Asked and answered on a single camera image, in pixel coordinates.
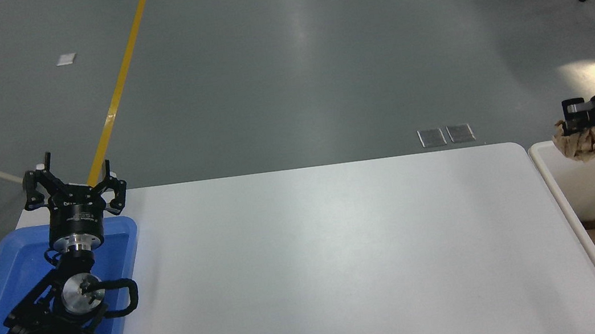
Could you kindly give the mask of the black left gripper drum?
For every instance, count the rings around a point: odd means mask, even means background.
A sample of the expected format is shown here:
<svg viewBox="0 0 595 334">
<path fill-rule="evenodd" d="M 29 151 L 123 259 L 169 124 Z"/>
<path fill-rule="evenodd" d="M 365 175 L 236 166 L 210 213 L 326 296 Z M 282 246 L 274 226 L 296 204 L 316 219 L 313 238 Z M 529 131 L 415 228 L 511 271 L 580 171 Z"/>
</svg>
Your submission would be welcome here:
<svg viewBox="0 0 595 334">
<path fill-rule="evenodd" d="M 104 234 L 105 200 L 90 188 L 53 194 L 48 200 L 50 241 L 70 235 Z"/>
</svg>

